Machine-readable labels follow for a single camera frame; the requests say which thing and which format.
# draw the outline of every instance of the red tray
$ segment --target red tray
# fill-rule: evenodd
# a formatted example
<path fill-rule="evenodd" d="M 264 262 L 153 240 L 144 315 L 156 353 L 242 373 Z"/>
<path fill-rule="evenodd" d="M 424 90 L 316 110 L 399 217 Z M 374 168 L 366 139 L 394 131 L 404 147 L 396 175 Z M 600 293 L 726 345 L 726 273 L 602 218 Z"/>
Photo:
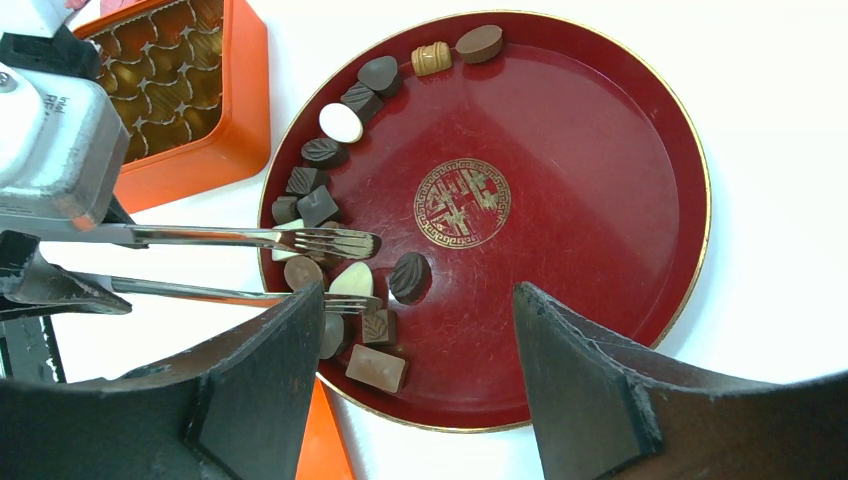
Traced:
<path fill-rule="evenodd" d="M 454 53 L 451 69 L 413 74 L 416 47 L 453 46 L 486 24 L 501 26 L 507 42 L 495 60 L 465 65 Z M 401 32 L 345 65 L 283 138 L 260 226 L 273 226 L 271 203 L 284 194 L 303 144 L 321 135 L 321 108 L 382 55 L 404 63 L 404 87 L 350 146 L 350 161 L 330 172 L 330 191 L 344 223 L 383 238 L 368 261 L 377 295 L 386 298 L 391 268 L 409 251 L 429 259 L 433 282 L 415 306 L 389 300 L 399 343 L 384 351 L 410 364 L 397 395 L 346 378 L 349 350 L 321 363 L 327 385 L 418 426 L 480 431 L 528 422 L 512 325 L 520 281 L 644 345 L 657 343 L 688 298 L 706 249 L 703 152 L 683 107 L 648 65 L 561 19 L 452 16 Z M 456 186 L 450 201 L 431 194 L 440 182 Z M 267 251 L 260 263 L 265 286 L 284 290 L 283 264 Z"/>

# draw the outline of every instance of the white table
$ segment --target white table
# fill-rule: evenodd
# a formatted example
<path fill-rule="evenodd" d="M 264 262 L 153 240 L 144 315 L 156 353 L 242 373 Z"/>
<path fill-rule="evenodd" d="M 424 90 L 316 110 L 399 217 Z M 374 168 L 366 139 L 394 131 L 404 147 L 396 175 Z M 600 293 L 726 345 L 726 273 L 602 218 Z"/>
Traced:
<path fill-rule="evenodd" d="M 468 10 L 568 17 L 639 53 L 702 137 L 713 227 L 701 279 L 659 350 L 719 372 L 786 383 L 848 368 L 848 12 L 806 2 L 251 0 L 268 26 L 272 145 L 343 63 L 397 30 Z M 140 223 L 251 227 L 263 174 L 153 208 Z M 69 269 L 262 288 L 256 253 L 46 244 Z M 114 378 L 222 332 L 248 307 L 128 296 L 124 317 L 57 316 L 69 381 Z M 402 427 L 334 398 L 359 478 L 536 479 L 531 428 L 452 435 Z"/>

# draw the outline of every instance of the gold emblem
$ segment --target gold emblem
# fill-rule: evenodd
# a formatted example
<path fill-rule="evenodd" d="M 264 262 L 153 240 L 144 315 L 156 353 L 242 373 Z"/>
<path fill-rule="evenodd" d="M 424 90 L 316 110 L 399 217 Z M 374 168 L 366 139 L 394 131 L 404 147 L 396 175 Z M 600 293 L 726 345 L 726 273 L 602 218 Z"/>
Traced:
<path fill-rule="evenodd" d="M 434 168 L 415 192 L 415 221 L 421 233 L 445 248 L 480 245 L 503 227 L 512 195 L 492 165 L 459 158 Z"/>

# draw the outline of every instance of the candy compartment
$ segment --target candy compartment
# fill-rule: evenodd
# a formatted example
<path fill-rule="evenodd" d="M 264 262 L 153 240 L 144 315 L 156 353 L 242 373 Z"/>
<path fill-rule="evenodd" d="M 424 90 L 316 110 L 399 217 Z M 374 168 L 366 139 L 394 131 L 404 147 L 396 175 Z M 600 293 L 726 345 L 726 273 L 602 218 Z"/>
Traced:
<path fill-rule="evenodd" d="M 124 163 L 209 135 L 221 119 L 223 0 L 181 0 L 109 26 L 97 81 L 130 132 Z"/>

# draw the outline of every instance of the metal fork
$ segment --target metal fork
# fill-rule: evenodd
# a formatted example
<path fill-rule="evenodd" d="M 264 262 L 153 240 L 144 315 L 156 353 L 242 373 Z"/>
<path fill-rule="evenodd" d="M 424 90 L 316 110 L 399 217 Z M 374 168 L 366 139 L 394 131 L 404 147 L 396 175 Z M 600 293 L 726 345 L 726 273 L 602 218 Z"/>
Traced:
<path fill-rule="evenodd" d="M 27 231 L 39 236 L 39 232 Z M 337 228 L 177 227 L 106 224 L 86 232 L 49 232 L 42 238 L 58 242 L 114 243 L 117 245 L 230 245 L 286 250 L 295 253 L 324 253 L 365 260 L 380 250 L 379 236 Z"/>
<path fill-rule="evenodd" d="M 285 300 L 291 293 L 244 292 L 220 288 L 197 287 L 177 283 L 156 282 L 138 278 L 115 277 L 95 273 L 72 272 L 90 282 L 94 282 L 113 293 L 138 293 L 145 295 L 160 295 L 165 297 L 184 298 L 204 302 L 228 303 L 251 307 L 269 308 Z M 383 301 L 377 297 L 359 295 L 342 295 L 338 293 L 324 294 L 324 309 L 327 313 L 340 315 L 356 315 L 375 312 L 383 306 Z"/>

